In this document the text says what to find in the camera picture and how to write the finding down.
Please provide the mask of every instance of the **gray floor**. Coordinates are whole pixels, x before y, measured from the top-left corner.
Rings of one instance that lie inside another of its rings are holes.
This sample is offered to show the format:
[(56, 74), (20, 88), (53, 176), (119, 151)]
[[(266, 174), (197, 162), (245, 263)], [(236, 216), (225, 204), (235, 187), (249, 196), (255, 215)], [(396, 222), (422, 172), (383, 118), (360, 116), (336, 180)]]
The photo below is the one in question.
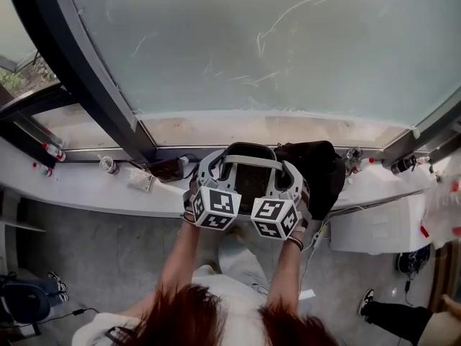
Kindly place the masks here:
[[(56, 271), (66, 282), (71, 300), (56, 308), (55, 315), (81, 307), (99, 311), (120, 311), (144, 297), (155, 285), (172, 248), (179, 220), (144, 218), (64, 208), (27, 200), (22, 205), (26, 221), (46, 229), (45, 234), (20, 231), (20, 264), (44, 277)], [(310, 227), (310, 241), (315, 227)], [(274, 273), (281, 244), (261, 239), (244, 225), (249, 247), (258, 257), (268, 279)], [(197, 266), (217, 260), (222, 233), (203, 230)], [(310, 252), (303, 255), (303, 267)], [(367, 324), (357, 316), (363, 292), (373, 287), (384, 302), (405, 303), (406, 277), (394, 270), (395, 255), (332, 252), (325, 240), (315, 252), (303, 289), (312, 288), (315, 298), (301, 301), (300, 311), (320, 317), (345, 344), (395, 345), (398, 337)], [(434, 259), (412, 282), (408, 300), (425, 306), (429, 300)], [(73, 333), (93, 318), (91, 312), (70, 316), (42, 327), (57, 345), (69, 345)], [(409, 345), (402, 341), (400, 345)]]

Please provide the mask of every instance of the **white cube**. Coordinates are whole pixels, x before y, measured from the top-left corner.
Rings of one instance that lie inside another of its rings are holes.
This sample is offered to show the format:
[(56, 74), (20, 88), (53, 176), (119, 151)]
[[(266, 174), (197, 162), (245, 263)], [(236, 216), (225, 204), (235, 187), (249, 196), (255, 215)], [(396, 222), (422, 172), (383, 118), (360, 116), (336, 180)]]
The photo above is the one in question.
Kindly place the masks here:
[(262, 237), (285, 240), (302, 218), (293, 200), (254, 199), (251, 221)]
[(238, 215), (241, 195), (201, 186), (192, 197), (195, 223), (198, 226), (224, 231)]

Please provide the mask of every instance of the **white shirt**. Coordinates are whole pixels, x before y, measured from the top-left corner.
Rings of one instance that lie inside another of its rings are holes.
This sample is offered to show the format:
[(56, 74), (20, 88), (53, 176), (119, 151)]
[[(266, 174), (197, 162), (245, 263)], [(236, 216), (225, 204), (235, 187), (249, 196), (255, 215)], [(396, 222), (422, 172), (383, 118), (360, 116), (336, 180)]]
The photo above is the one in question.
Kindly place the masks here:
[[(209, 287), (221, 298), (227, 313), (223, 346), (264, 345), (264, 327), (257, 310), (266, 303), (266, 297), (226, 275), (207, 275), (193, 278), (193, 283)], [(101, 313), (80, 328), (72, 339), (72, 346), (112, 346), (104, 334), (112, 327), (134, 328), (138, 318)]]

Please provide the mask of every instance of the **light-colored pants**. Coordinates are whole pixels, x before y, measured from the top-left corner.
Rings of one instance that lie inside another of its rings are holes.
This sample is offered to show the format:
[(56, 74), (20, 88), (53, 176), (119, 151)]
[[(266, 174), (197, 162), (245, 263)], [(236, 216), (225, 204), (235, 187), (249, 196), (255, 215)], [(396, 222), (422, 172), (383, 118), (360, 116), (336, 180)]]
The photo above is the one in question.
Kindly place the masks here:
[[(218, 250), (221, 272), (228, 277), (250, 286), (256, 292), (267, 296), (269, 284), (261, 265), (253, 254), (235, 234), (229, 234), (221, 242)], [(194, 277), (217, 274), (209, 265), (202, 265), (194, 271)]]

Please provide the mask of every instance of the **sleeve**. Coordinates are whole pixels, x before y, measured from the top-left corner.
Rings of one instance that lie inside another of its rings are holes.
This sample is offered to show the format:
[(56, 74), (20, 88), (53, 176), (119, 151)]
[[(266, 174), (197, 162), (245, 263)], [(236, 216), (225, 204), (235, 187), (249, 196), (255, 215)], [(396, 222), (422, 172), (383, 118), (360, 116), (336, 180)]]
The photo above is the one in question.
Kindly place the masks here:
[(111, 346), (105, 333), (112, 327), (134, 328), (140, 319), (110, 313), (97, 314), (91, 323), (80, 328), (72, 338), (72, 346)]

